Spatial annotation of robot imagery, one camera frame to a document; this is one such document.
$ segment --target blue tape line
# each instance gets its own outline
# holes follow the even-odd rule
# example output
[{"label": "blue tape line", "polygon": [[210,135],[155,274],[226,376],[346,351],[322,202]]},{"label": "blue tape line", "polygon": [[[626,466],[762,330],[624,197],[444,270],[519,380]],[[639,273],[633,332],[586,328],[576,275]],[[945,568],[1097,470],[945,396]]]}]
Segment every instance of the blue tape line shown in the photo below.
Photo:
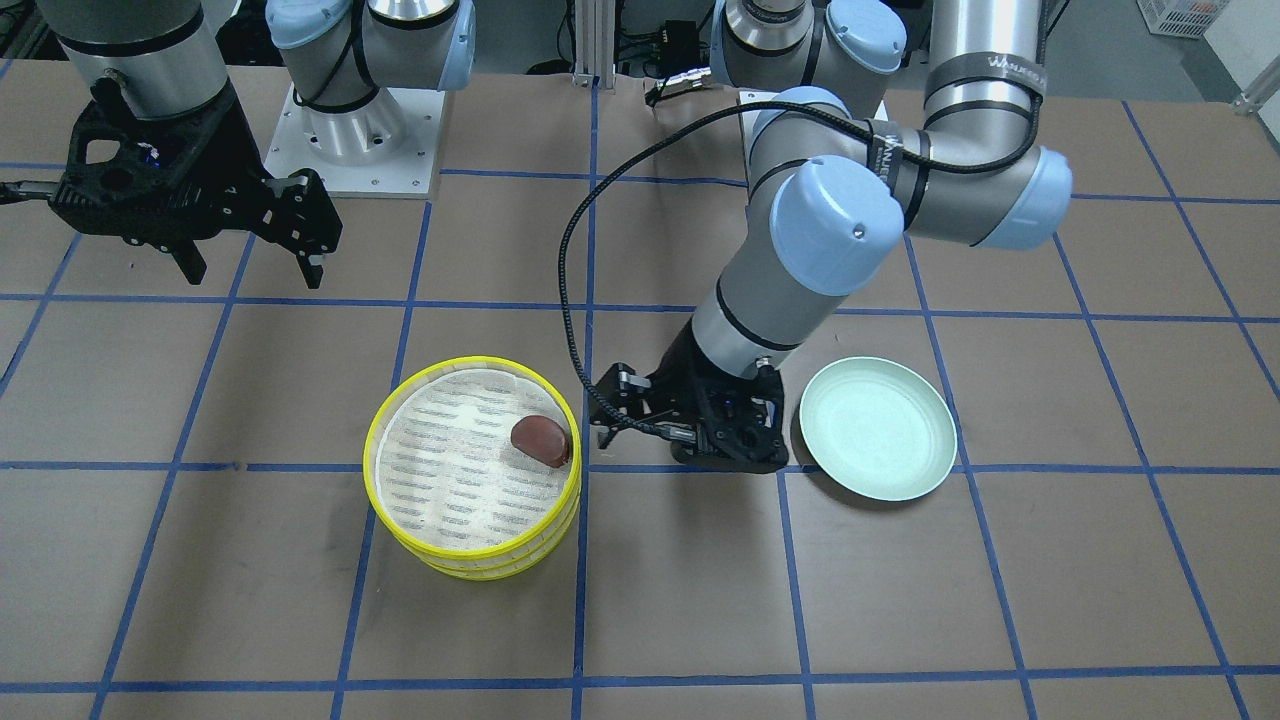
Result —
[{"label": "blue tape line", "polygon": [[572,678],[465,678],[412,680],[347,680],[347,692],[366,691],[556,691],[573,687]]},{"label": "blue tape line", "polygon": [[6,389],[9,389],[9,383],[13,382],[14,374],[18,372],[18,365],[22,363],[22,357],[27,354],[27,348],[31,347],[31,338],[36,336],[36,328],[40,327],[40,320],[45,316],[45,310],[49,309],[49,302],[54,296],[54,291],[58,290],[58,283],[61,282],[63,275],[67,273],[67,266],[72,263],[72,256],[76,255],[76,249],[79,247],[81,233],[76,233],[72,237],[70,243],[67,245],[67,252],[63,254],[63,259],[58,263],[58,269],[54,270],[54,277],[49,281],[49,287],[45,288],[45,293],[40,297],[40,305],[36,305],[36,311],[31,314],[31,322],[27,323],[27,332],[22,333],[22,340],[18,341],[18,347],[14,348],[13,355],[9,357],[9,364],[5,366],[4,374],[0,375],[0,397],[4,397]]},{"label": "blue tape line", "polygon": [[1000,614],[1005,620],[1005,632],[1009,634],[1009,648],[1014,656],[1014,669],[1018,675],[1018,684],[1023,689],[1023,701],[1027,703],[1027,717],[1028,720],[1037,720],[1038,714],[1036,711],[1036,698],[1032,696],[1032,684],[1027,676],[1027,662],[1023,660],[1021,643],[1018,641],[1018,629],[1014,625],[1014,612],[1009,605],[1009,593],[1005,591],[1005,580],[1000,571],[1000,560],[996,557],[996,544],[991,538],[991,527],[987,523],[987,511],[982,503],[982,492],[978,488],[978,479],[973,473],[973,466],[969,462],[969,450],[965,447],[964,429],[960,423],[960,409],[956,405],[955,393],[951,388],[951,379],[947,373],[946,360],[942,357],[942,345],[938,341],[938,332],[933,324],[933,314],[929,310],[929,300],[924,293],[924,279],[920,274],[920,266],[915,258],[915,247],[911,245],[911,237],[908,234],[902,236],[906,246],[906,258],[911,264],[911,277],[915,281],[915,292],[920,297],[920,309],[924,311],[924,325],[929,333],[929,345],[933,347],[933,359],[938,365],[938,377],[942,380],[942,391],[946,397],[947,405],[951,407],[951,413],[955,415],[956,424],[956,450],[960,455],[960,464],[964,466],[965,479],[969,483],[969,495],[973,498],[974,514],[978,519],[978,529],[982,532],[982,544],[987,552],[987,564],[991,568],[991,579],[996,587],[996,598],[1000,601]]},{"label": "blue tape line", "polygon": [[[0,293],[0,301],[33,301],[42,299],[38,293]],[[227,300],[216,296],[182,295],[87,295],[54,293],[51,302],[156,302],[156,304],[201,304],[219,305]],[[319,305],[332,307],[433,307],[444,310],[559,310],[558,302],[500,302],[489,300],[403,300],[358,299],[358,297],[236,297],[236,305]],[[571,310],[586,310],[586,302],[571,302]],[[645,304],[591,304],[591,310],[599,313],[692,313],[694,305],[645,305]],[[1080,320],[1079,313],[1037,313],[1020,310],[929,310],[936,318],[995,318],[1027,320]],[[838,307],[836,315],[892,315],[919,318],[923,310],[908,307]],[[1228,315],[1138,315],[1121,313],[1092,313],[1096,320],[1121,320],[1130,323],[1247,323],[1280,324],[1280,316],[1251,315],[1233,318]]]},{"label": "blue tape line", "polygon": [[[417,249],[413,254],[413,268],[404,297],[404,318],[401,322],[399,340],[396,343],[396,361],[392,365],[392,382],[388,392],[394,392],[401,384],[404,372],[404,354],[408,351],[408,337],[413,327],[413,300],[417,297],[417,283],[422,274],[422,258],[426,255],[426,238],[431,228],[431,204],[422,206],[422,219],[417,228]],[[374,528],[376,515],[372,505],[365,510],[365,530],[360,542],[360,560],[356,564],[356,582],[351,591],[351,607],[347,611],[347,629],[342,641],[342,656],[338,660],[338,679],[333,691],[333,703],[329,707],[330,720],[342,717],[346,697],[347,676],[351,674],[351,656],[356,647],[356,628],[360,624],[360,609],[365,598],[365,579],[369,575],[369,555],[374,547]]]},{"label": "blue tape line", "polygon": [[442,176],[471,176],[481,178],[531,178],[531,179],[591,179],[588,173],[534,173],[526,170],[472,170],[466,168],[444,168]]},{"label": "blue tape line", "polygon": [[1236,675],[1280,675],[1280,665],[1233,665]]},{"label": "blue tape line", "polygon": [[129,680],[113,693],[308,693],[332,691],[333,680]]},{"label": "blue tape line", "polygon": [[1144,475],[1146,468],[1135,465],[1070,465],[1061,462],[1006,462],[995,465],[972,464],[969,469],[979,474],[995,473],[1088,473],[1114,475]]},{"label": "blue tape line", "polygon": [[1268,197],[1183,197],[1178,196],[1179,202],[1204,202],[1211,205],[1280,205],[1280,200],[1271,200]]},{"label": "blue tape line", "polygon": [[[591,85],[591,145],[589,167],[589,191],[595,190],[596,173],[600,163],[600,88],[599,83]],[[582,370],[586,377],[593,375],[591,346],[595,345],[595,232],[596,232],[595,204],[588,209],[586,218],[586,327],[584,328],[582,342]],[[590,421],[586,416],[590,407],[590,397],[586,388],[582,388],[582,418],[580,418],[582,438],[590,438]],[[577,562],[573,575],[573,688],[570,697],[570,719],[582,720],[582,676],[586,665],[586,569],[588,569],[588,539],[589,539],[589,512],[590,512],[590,487],[591,487],[591,447],[590,442],[582,442],[582,478],[579,493],[577,509]]]},{"label": "blue tape line", "polygon": [[[1128,104],[1125,104],[1125,111],[1128,111]],[[1172,196],[1172,187],[1170,187],[1170,195]],[[1062,238],[1059,237],[1057,233],[1053,233],[1053,245],[1057,247],[1059,258],[1062,260],[1062,266],[1066,269],[1066,279],[1071,283],[1071,291],[1075,293],[1075,300],[1080,305],[1080,313],[1084,314],[1084,324],[1089,329],[1089,337],[1093,338],[1094,347],[1097,347],[1098,359],[1102,361],[1102,369],[1107,375],[1107,383],[1111,384],[1111,392],[1115,393],[1116,402],[1120,405],[1120,413],[1124,416],[1125,428],[1128,428],[1129,436],[1133,439],[1134,450],[1138,452],[1138,461],[1146,470],[1144,474],[1147,477],[1147,484],[1151,487],[1151,495],[1156,500],[1156,506],[1160,510],[1160,518],[1165,524],[1165,530],[1169,533],[1174,553],[1178,556],[1178,564],[1183,569],[1187,585],[1190,588],[1192,597],[1196,600],[1196,607],[1201,614],[1201,620],[1204,623],[1204,629],[1208,633],[1210,642],[1213,644],[1213,653],[1217,656],[1221,671],[1226,675],[1226,682],[1231,688],[1231,696],[1235,698],[1235,705],[1240,712],[1240,717],[1243,720],[1249,720],[1249,712],[1244,707],[1244,698],[1240,696],[1240,689],[1236,685],[1235,679],[1231,676],[1230,667],[1228,666],[1222,641],[1219,638],[1217,630],[1213,628],[1213,619],[1210,618],[1208,606],[1204,603],[1204,596],[1201,594],[1199,584],[1196,582],[1196,575],[1192,573],[1190,562],[1187,560],[1187,553],[1183,551],[1183,543],[1178,537],[1178,529],[1174,527],[1174,519],[1169,514],[1169,507],[1165,506],[1165,498],[1160,491],[1160,483],[1156,480],[1151,460],[1147,457],[1147,451],[1142,445],[1142,436],[1138,434],[1138,425],[1134,423],[1133,415],[1129,413],[1129,402],[1125,400],[1124,392],[1120,389],[1120,380],[1116,378],[1115,369],[1111,365],[1111,359],[1107,356],[1106,347],[1102,345],[1102,336],[1098,334],[1098,328],[1089,316],[1089,307],[1084,301],[1084,293],[1080,291],[1080,283],[1076,282],[1075,270],[1071,269],[1071,261],[1066,256],[1066,249],[1062,245]]]},{"label": "blue tape line", "polygon": [[347,630],[342,638],[342,657],[338,661],[338,679],[333,685],[333,703],[329,706],[330,720],[342,717],[347,675],[351,673],[351,655],[356,647],[356,626],[360,623],[360,607],[365,597],[365,578],[369,575],[369,555],[374,546],[375,524],[374,506],[370,505],[365,510],[365,530],[360,541],[360,561],[356,565],[356,582],[351,589],[351,609],[347,611]]},{"label": "blue tape line", "polygon": [[[1169,197],[1172,199],[1174,208],[1178,209],[1178,215],[1183,219],[1183,225],[1187,227],[1187,232],[1192,236],[1192,242],[1196,243],[1196,250],[1199,252],[1201,260],[1204,261],[1204,268],[1208,269],[1208,274],[1213,277],[1213,284],[1217,286],[1217,291],[1222,295],[1222,301],[1226,302],[1228,310],[1230,310],[1231,316],[1235,318],[1236,324],[1240,328],[1240,334],[1244,336],[1244,342],[1249,346],[1249,351],[1253,352],[1254,361],[1257,361],[1258,368],[1262,370],[1262,375],[1266,378],[1267,384],[1271,386],[1271,395],[1274,395],[1276,400],[1280,400],[1280,384],[1276,384],[1275,375],[1271,374],[1271,369],[1267,368],[1267,363],[1263,360],[1262,352],[1258,350],[1257,343],[1253,342],[1253,336],[1249,333],[1248,325],[1240,322],[1240,311],[1235,307],[1235,301],[1231,300],[1231,293],[1226,291],[1226,284],[1222,282],[1222,277],[1219,275],[1217,268],[1215,268],[1213,261],[1210,260],[1208,252],[1204,250],[1204,243],[1201,242],[1199,233],[1196,232],[1190,218],[1187,215],[1187,208],[1183,208],[1181,199],[1178,197],[1176,192],[1174,192],[1174,184],[1169,182],[1169,176],[1165,174],[1165,168],[1162,168],[1160,165],[1160,160],[1156,159],[1156,151],[1152,150],[1151,143],[1147,142],[1147,136],[1138,126],[1138,118],[1134,117],[1129,102],[1121,101],[1120,104],[1124,106],[1125,115],[1129,117],[1129,123],[1133,126],[1133,131],[1138,133],[1138,140],[1142,141],[1142,147],[1147,151],[1151,164],[1156,167],[1156,173],[1160,174],[1160,182],[1165,183],[1165,190],[1169,191]],[[1231,687],[1233,692],[1236,692],[1234,689],[1234,683]],[[1244,711],[1243,701],[1240,703],[1240,710],[1243,715],[1248,715],[1248,712]]]},{"label": "blue tape line", "polygon": [[96,689],[97,683],[0,683],[0,694],[88,694]]},{"label": "blue tape line", "polygon": [[214,338],[209,345],[209,352],[205,355],[205,365],[200,370],[200,379],[196,382],[196,389],[192,393],[191,405],[187,407],[187,418],[183,420],[182,432],[178,434],[178,445],[173,451],[174,468],[170,469],[169,474],[165,477],[164,487],[160,491],[160,498],[156,501],[156,509],[151,516],[151,527],[147,529],[147,538],[142,543],[142,553],[138,557],[138,565],[133,573],[133,583],[129,587],[129,594],[124,602],[124,611],[120,614],[120,623],[115,630],[115,639],[111,642],[111,652],[106,656],[106,666],[102,669],[102,679],[99,684],[97,693],[93,697],[93,707],[90,710],[90,720],[99,720],[102,715],[102,705],[106,702],[108,692],[110,692],[111,682],[115,676],[115,667],[120,660],[120,652],[124,650],[124,639],[129,634],[129,626],[133,623],[133,611],[137,607],[138,596],[142,593],[142,583],[146,579],[147,569],[151,564],[151,552],[155,550],[156,536],[160,533],[160,521],[164,519],[165,509],[169,506],[169,497],[173,495],[174,480],[178,477],[177,465],[182,462],[182,455],[187,450],[187,442],[191,438],[191,429],[196,423],[196,414],[200,410],[200,401],[202,400],[205,388],[209,384],[209,375],[212,373],[214,361],[218,359],[218,348],[221,346],[223,334],[227,332],[227,324],[230,320],[232,310],[236,307],[232,299],[236,297],[236,293],[239,291],[241,281],[244,279],[244,269],[248,268],[248,259],[252,251],[253,234],[251,233],[244,238],[244,251],[241,254],[241,261],[236,268],[236,277],[232,281],[230,291],[227,295],[223,314],[218,319],[218,328],[214,331]]},{"label": "blue tape line", "polygon": [[771,675],[595,675],[582,678],[584,688],[707,688],[750,685],[797,685],[796,673]]},{"label": "blue tape line", "polygon": [[[87,470],[87,471],[164,471],[174,468],[173,462],[133,462],[133,461],[76,461],[76,460],[0,460],[0,470]],[[239,465],[237,462],[179,462],[179,473],[211,473],[221,470],[242,470],[246,473],[361,473],[362,468],[357,462],[250,462]],[[714,468],[698,468],[694,465],[611,465],[591,462],[588,469],[593,473],[609,473],[618,475],[627,474],[732,474],[731,470]],[[1262,475],[1280,477],[1280,468],[1238,468],[1221,465],[1071,465],[1060,462],[1007,462],[1007,464],[972,464],[969,469],[975,474],[993,475],[1001,473],[1061,473],[1061,474],[1108,474],[1108,475],[1146,475],[1152,471],[1157,475]],[[787,474],[820,473],[818,465],[787,465],[780,470]],[[952,473],[964,473],[963,465],[951,469]]]},{"label": "blue tape line", "polygon": [[1071,200],[1121,200],[1125,202],[1169,202],[1162,195],[1106,195],[1098,192],[1073,192]]},{"label": "blue tape line", "polygon": [[1079,313],[1028,313],[1021,310],[933,310],[934,318],[996,318],[1011,320],[1079,320]]},{"label": "blue tape line", "polygon": [[335,307],[404,307],[403,300],[328,297],[241,297],[238,305],[321,305]]},{"label": "blue tape line", "polygon": [[1073,680],[1085,678],[1185,678],[1197,675],[1222,675],[1217,665],[1169,665],[1139,667],[1059,667],[1028,670],[1033,680]]},{"label": "blue tape line", "polygon": [[1157,475],[1280,475],[1280,468],[1197,468],[1193,465],[1152,465]]},{"label": "blue tape line", "polygon": [[796,652],[800,656],[804,711],[808,720],[818,720],[818,707],[813,700],[813,670],[809,665],[809,635],[804,624],[804,603],[800,601],[800,573],[796,569],[795,536],[791,533],[791,503],[787,501],[786,474],[777,473],[777,486],[778,510],[782,514],[782,551],[787,559],[787,584],[791,589],[791,619],[796,628]]},{"label": "blue tape line", "polygon": [[[488,300],[415,300],[413,307],[433,307],[438,310],[556,310],[559,302],[490,302]],[[570,305],[573,310],[585,310],[586,305]]]},{"label": "blue tape line", "polygon": [[[1120,200],[1126,202],[1174,202],[1172,197],[1162,195],[1107,195],[1097,192],[1073,192],[1073,200]],[[1178,197],[1179,202],[1213,205],[1280,205],[1280,200],[1268,197]]]},{"label": "blue tape line", "polygon": [[0,470],[128,470],[136,473],[172,470],[173,462],[73,462],[64,460],[0,460]]},{"label": "blue tape line", "polygon": [[[1280,665],[1231,665],[1233,675],[1280,676]],[[1089,678],[1179,678],[1221,676],[1219,665],[1137,665],[1119,667],[1038,667],[1028,669],[1033,680],[1076,680]],[[815,685],[983,683],[1016,680],[1016,670],[941,670],[904,673],[814,673]],[[568,689],[584,688],[664,688],[664,687],[753,687],[799,685],[797,673],[765,675],[588,675],[584,678],[413,678],[348,680],[347,692],[370,691],[486,691],[486,689]],[[111,683],[110,692],[328,692],[335,680],[125,680]],[[0,694],[88,694],[99,683],[0,683]]]},{"label": "blue tape line", "polygon": [[225,297],[210,295],[93,295],[63,292],[51,297],[54,302],[155,302],[163,305],[225,305]]}]

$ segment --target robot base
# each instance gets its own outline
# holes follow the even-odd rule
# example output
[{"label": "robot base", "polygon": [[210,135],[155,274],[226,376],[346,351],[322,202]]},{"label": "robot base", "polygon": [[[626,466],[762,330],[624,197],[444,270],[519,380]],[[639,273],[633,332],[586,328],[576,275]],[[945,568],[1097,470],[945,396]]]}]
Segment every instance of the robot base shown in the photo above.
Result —
[{"label": "robot base", "polygon": [[338,165],[311,149],[302,109],[293,102],[293,86],[271,136],[262,164],[285,177],[298,168],[314,168],[332,197],[434,197],[445,94],[435,90],[388,88],[404,113],[408,137],[397,152],[370,165]]}]

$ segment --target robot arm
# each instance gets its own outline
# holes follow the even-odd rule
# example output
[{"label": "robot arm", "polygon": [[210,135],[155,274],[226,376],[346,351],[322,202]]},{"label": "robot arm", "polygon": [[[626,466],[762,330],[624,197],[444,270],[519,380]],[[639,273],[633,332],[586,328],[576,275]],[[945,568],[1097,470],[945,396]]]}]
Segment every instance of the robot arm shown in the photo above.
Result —
[{"label": "robot arm", "polygon": [[[817,79],[823,49],[837,45],[831,58],[865,78],[868,49],[897,51],[897,36],[832,40],[861,37],[844,18],[874,24],[874,8],[883,10],[878,0],[832,0],[824,13],[808,0],[719,0],[716,72],[781,88],[797,68]],[[874,277],[905,228],[986,247],[1034,247],[1051,236],[1071,173],[1061,155],[1032,146],[1044,86],[1029,59],[1041,56],[1039,28],[1039,0],[938,0],[925,129],[860,119],[883,94],[878,77],[869,96],[846,86],[776,96],[788,105],[763,110],[751,131],[746,240],[658,370],[640,378],[616,364],[596,384],[590,418],[608,427],[600,446],[637,427],[623,420],[640,419],[646,432],[662,430],[681,462],[777,470],[788,457],[776,366]],[[626,418],[604,405],[620,402]]]},{"label": "robot arm", "polygon": [[[805,74],[840,99],[838,109],[828,109],[844,118],[874,113],[905,44],[901,22],[878,0],[832,0],[817,12],[801,12],[810,6],[808,0],[719,0],[719,6],[713,27],[713,55],[717,40],[721,47],[718,76],[733,85],[785,90],[795,86],[787,81],[804,55],[818,68]],[[1033,247],[1052,234],[1066,213],[1071,173],[1065,158],[1028,143],[1046,82],[1039,65],[1041,14],[1038,0],[938,0],[924,129],[869,120],[874,142],[829,141],[832,151],[881,177],[916,234],[986,247]],[[771,44],[774,37],[782,40]],[[783,41],[794,45],[773,49]],[[833,45],[838,54],[827,53]],[[841,82],[819,82],[828,61],[841,69]],[[776,72],[780,67],[785,73]],[[850,90],[850,78],[858,90]],[[797,101],[805,102],[806,96],[801,94]],[[760,118],[756,140],[777,115]],[[812,156],[803,155],[813,142],[803,137],[812,135],[804,124],[815,123],[797,124],[790,133],[794,138],[769,141],[781,147],[762,149],[763,158],[753,147],[749,165],[763,174],[771,163]],[[932,167],[905,161],[904,151],[928,158]],[[787,154],[791,158],[782,158]],[[1006,167],[972,172],[1001,159]],[[948,165],[965,172],[938,172]]]},{"label": "robot arm", "polygon": [[[45,200],[77,231],[151,245],[198,284],[197,240],[248,229],[288,250],[307,287],[342,223],[319,176],[273,178],[198,0],[41,0],[41,13],[90,86],[58,183],[3,183],[0,204]],[[91,145],[113,147],[91,156]]]},{"label": "robot arm", "polygon": [[388,87],[454,91],[471,78],[471,0],[269,0],[266,20],[310,150],[329,165],[402,150],[408,120]]}]

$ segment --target light green plate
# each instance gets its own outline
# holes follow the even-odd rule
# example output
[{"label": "light green plate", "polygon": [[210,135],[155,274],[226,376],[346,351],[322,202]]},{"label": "light green plate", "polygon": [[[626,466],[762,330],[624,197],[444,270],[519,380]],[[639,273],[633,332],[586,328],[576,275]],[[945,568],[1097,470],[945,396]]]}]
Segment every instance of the light green plate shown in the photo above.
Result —
[{"label": "light green plate", "polygon": [[800,432],[818,465],[876,500],[913,500],[942,484],[956,427],[928,380],[891,360],[846,357],[809,380]]}]

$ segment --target black cable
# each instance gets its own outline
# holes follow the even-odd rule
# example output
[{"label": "black cable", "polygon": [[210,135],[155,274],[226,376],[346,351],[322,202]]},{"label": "black cable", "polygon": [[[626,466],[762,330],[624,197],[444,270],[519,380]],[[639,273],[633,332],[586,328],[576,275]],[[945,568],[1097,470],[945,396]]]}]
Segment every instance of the black cable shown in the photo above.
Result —
[{"label": "black cable", "polygon": [[698,23],[698,32],[699,33],[703,32],[704,27],[707,27],[707,22],[712,19],[712,13],[714,10],[716,10],[716,3],[712,3],[712,6],[707,8],[707,14],[703,15],[703,22]]},{"label": "black cable", "polygon": [[356,36],[360,33],[360,22],[364,18],[357,14],[355,6],[351,8],[351,10],[348,12],[351,13],[351,31],[347,33],[347,42],[343,44],[342,53],[338,54],[338,60],[333,64],[332,68],[329,68],[329,74],[324,77],[324,82],[320,83],[320,88],[316,90],[315,96],[312,96],[311,100],[303,100],[302,95],[298,94],[298,86],[296,85],[293,86],[293,102],[298,108],[311,108],[315,99],[324,95],[325,90],[329,90],[329,83],[333,82],[333,78],[338,77],[338,70],[342,68],[342,64],[347,61],[347,55],[351,54],[351,49],[355,47]]},{"label": "black cable", "polygon": [[[1047,4],[1043,4],[1041,5],[1038,37],[1036,44],[1036,61],[1039,64],[1044,63],[1044,47],[1048,41],[1048,36],[1046,32],[1047,20],[1048,20],[1048,6]],[[1028,122],[1025,137],[1023,138],[1023,142],[1018,146],[1016,150],[1014,150],[1009,155],[1005,155],[1004,158],[1000,158],[998,160],[979,163],[977,165],[956,165],[952,163],[943,163],[940,160],[934,160],[932,158],[919,155],[918,152],[913,152],[906,149],[902,149],[901,156],[904,160],[913,163],[922,169],[937,170],[951,174],[979,174],[979,173],[1001,170],[1020,160],[1023,155],[1025,155],[1027,151],[1030,150],[1032,145],[1036,143],[1036,135],[1039,126],[1039,109],[1042,102],[1043,97],[1038,92],[1033,91],[1030,120]],[[867,127],[854,124],[852,122],[845,118],[840,118],[829,113],[826,113],[823,110],[818,110],[817,108],[812,108],[809,105],[801,105],[797,102],[768,100],[763,102],[748,102],[733,108],[724,108],[723,110],[717,110],[709,115],[705,115],[703,118],[699,118],[689,123],[687,126],[667,136],[664,140],[660,140],[650,145],[649,147],[631,156],[631,159],[628,159],[627,161],[618,165],[617,169],[614,169],[612,173],[604,177],[604,179],[602,179],[599,184],[591,188],[591,192],[589,192],[586,197],[582,200],[582,202],[579,204],[577,209],[573,210],[573,215],[570,217],[568,224],[564,227],[564,234],[561,237],[561,247],[559,247],[559,255],[557,258],[556,269],[559,281],[561,315],[562,319],[564,320],[564,340],[566,343],[568,345],[568,356],[573,364],[573,372],[577,374],[577,379],[579,382],[582,383],[582,387],[586,389],[586,393],[590,395],[591,398],[595,400],[595,402],[600,406],[600,409],[604,410],[604,413],[614,423],[618,423],[620,425],[632,428],[645,434],[657,436],[666,439],[673,439],[672,436],[669,434],[669,429],[666,429],[660,425],[654,425],[653,423],[636,420],[634,418],[622,414],[621,410],[614,407],[608,400],[604,398],[603,395],[600,395],[600,391],[595,389],[595,384],[593,383],[591,378],[586,374],[586,370],[582,368],[582,359],[579,356],[577,352],[577,340],[573,336],[573,316],[570,313],[570,304],[568,304],[568,279],[567,279],[568,243],[573,236],[573,231],[577,228],[577,223],[582,219],[582,215],[586,214],[591,204],[595,202],[595,199],[599,197],[600,193],[603,193],[607,187],[613,184],[620,177],[626,174],[626,172],[630,170],[631,168],[652,158],[659,151],[675,145],[676,142],[684,140],[685,137],[687,137],[689,135],[696,132],[703,127],[707,127],[724,118],[731,118],[733,115],[740,115],[744,113],[751,113],[756,110],[782,110],[782,111],[800,113],[803,115],[809,115],[810,118],[814,118],[819,123],[837,132],[842,132],[845,135],[849,135],[851,137],[855,137],[865,142],[868,147],[870,147],[872,142],[876,140],[876,135]]]}]

